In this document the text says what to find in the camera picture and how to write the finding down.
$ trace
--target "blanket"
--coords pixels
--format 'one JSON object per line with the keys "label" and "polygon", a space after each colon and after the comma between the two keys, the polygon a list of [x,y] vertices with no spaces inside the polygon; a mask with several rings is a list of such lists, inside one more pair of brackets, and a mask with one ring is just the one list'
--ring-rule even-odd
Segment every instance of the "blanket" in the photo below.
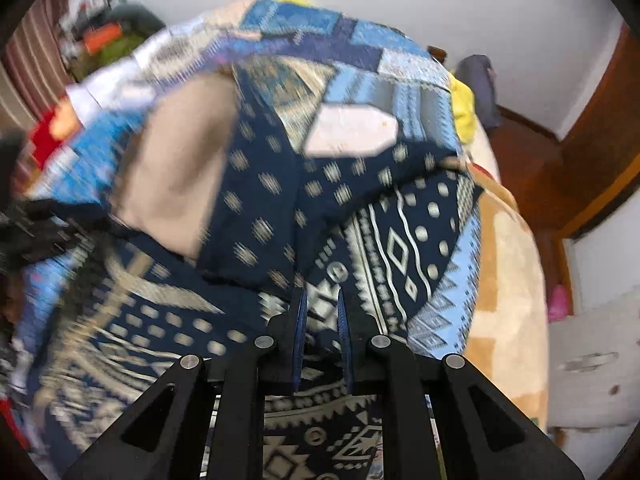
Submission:
{"label": "blanket", "polygon": [[[462,149],[446,71],[387,27],[274,0],[236,4],[156,36],[126,60],[127,77],[100,83],[111,90],[94,100],[97,108],[82,108],[78,96],[91,92],[99,72],[87,87],[69,92],[79,116],[88,112],[78,139],[100,137],[105,120],[120,120],[123,108],[148,107],[195,73],[233,66],[244,103],[231,150],[244,158],[231,160],[252,164],[257,159],[250,144],[259,141],[269,155],[251,188],[244,175],[234,177],[244,170],[228,165],[194,267],[146,235],[116,240],[103,275],[83,300],[81,319],[58,326],[45,351],[47,319],[66,284],[75,283],[82,258],[59,258],[58,271],[50,274],[30,269],[31,320],[36,317],[39,328],[30,323],[25,352],[43,357],[30,370],[17,370],[15,383],[34,407],[57,469],[86,449],[172,359],[186,352],[215,358],[251,340],[287,307],[293,284],[306,286],[310,301],[303,389],[267,402],[267,478],[381,478],[379,452],[370,467],[382,434],[376,399],[349,396],[339,368],[330,358],[318,360],[337,353],[341,288],[356,292],[381,333],[415,352],[464,353],[543,427],[547,350],[538,254],[510,193],[480,172],[450,165]],[[353,107],[364,110],[364,128],[384,114],[393,126],[391,148],[351,160],[339,156],[332,112],[340,117]],[[103,108],[112,111],[105,115]],[[97,171],[79,171],[86,167],[78,166],[81,153],[52,164],[57,173],[46,168],[52,196],[60,175],[92,196],[110,193],[122,155],[117,147],[141,129],[120,121],[117,142]],[[297,186],[284,187],[276,174],[274,160],[283,152],[301,175]],[[413,166],[404,168],[405,161]],[[355,185],[361,177],[362,185]],[[292,215],[264,222],[248,215],[239,245],[225,246],[220,235],[230,223],[219,213],[245,215],[248,189],[283,199]],[[315,199],[327,201],[329,216]],[[294,233],[311,228],[321,245],[304,246],[304,236],[273,236],[287,222]],[[269,260],[262,241],[276,239],[282,257]],[[221,273],[237,276],[242,266],[257,269],[263,260],[269,265],[245,287],[209,284]],[[233,264],[221,268],[224,261]],[[255,283],[263,290],[248,288]],[[28,323],[28,312],[24,319]]]}

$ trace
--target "gray object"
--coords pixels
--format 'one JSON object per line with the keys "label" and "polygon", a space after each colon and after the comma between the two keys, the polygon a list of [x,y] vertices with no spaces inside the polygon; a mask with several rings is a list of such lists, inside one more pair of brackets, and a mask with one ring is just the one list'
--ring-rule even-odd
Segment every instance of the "gray object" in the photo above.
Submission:
{"label": "gray object", "polygon": [[476,115],[482,127],[489,131],[502,124],[502,117],[495,102],[495,86],[489,72],[493,71],[491,60],[481,54],[465,57],[454,74],[476,97]]}

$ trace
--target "striped curtain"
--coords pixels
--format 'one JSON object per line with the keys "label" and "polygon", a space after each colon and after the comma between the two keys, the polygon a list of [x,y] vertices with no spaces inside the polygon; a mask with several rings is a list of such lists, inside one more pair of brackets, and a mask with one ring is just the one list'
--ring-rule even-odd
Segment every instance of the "striped curtain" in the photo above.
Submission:
{"label": "striped curtain", "polygon": [[72,83],[55,32],[67,11],[68,0],[36,0],[8,41],[0,57],[0,128],[31,129]]}

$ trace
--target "wooden floor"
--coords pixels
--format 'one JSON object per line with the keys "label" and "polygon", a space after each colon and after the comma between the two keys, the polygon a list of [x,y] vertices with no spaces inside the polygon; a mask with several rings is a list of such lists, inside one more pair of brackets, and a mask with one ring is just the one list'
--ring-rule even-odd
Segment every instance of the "wooden floor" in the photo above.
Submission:
{"label": "wooden floor", "polygon": [[490,136],[498,161],[502,184],[518,202],[520,213],[536,238],[545,273],[547,297],[560,283],[560,270],[552,243],[562,227],[563,210],[571,198],[566,197],[552,179],[550,168],[562,165],[560,147],[542,134],[522,124],[504,119]]}

